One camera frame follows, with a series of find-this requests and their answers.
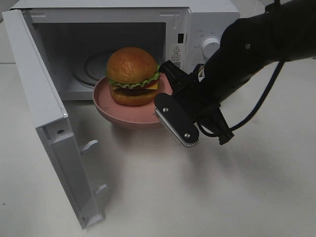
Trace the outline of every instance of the open microwave door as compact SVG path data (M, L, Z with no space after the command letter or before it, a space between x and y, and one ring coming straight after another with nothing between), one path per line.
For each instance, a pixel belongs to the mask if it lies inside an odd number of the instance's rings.
M103 219L82 163L82 153L97 141L79 148L67 111L20 10L3 13L17 69L35 129L85 229Z

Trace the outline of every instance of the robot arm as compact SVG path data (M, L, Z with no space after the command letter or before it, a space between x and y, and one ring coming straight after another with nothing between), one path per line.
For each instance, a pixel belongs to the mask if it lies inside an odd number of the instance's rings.
M156 113L187 147L198 143L195 122L202 132L201 126L225 144L234 135L219 109L220 102L272 62L283 65L315 55L316 0L292 0L283 5L276 1L264 14L231 24L219 50L189 75L170 61L162 64L160 71L166 74L173 94L157 95Z

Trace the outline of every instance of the white table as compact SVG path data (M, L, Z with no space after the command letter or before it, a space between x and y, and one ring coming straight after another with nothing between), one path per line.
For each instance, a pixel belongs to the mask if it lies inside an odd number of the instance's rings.
M91 103L66 103L79 143L100 141L100 159L84 161L89 175L110 187L106 220L83 231L33 128L16 66L3 64L12 58L2 42L1 237L315 236L316 60L286 64L256 117L224 146L201 135L186 149L163 128L117 128ZM274 66L222 104L229 125L248 114Z

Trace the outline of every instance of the microwave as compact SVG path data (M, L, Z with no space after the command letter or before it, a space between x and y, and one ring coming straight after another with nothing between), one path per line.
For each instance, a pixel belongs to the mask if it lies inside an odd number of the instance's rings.
M64 101L92 100L116 50L140 47L190 73L239 18L229 0L20 0L3 13L35 129L83 229L104 218Z

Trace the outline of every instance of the screw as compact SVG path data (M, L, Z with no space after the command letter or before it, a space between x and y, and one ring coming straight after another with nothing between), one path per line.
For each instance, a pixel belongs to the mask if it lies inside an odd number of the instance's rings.
M58 132L57 132L57 134L58 135L61 135L61 134L63 134L65 131L64 130L59 130Z

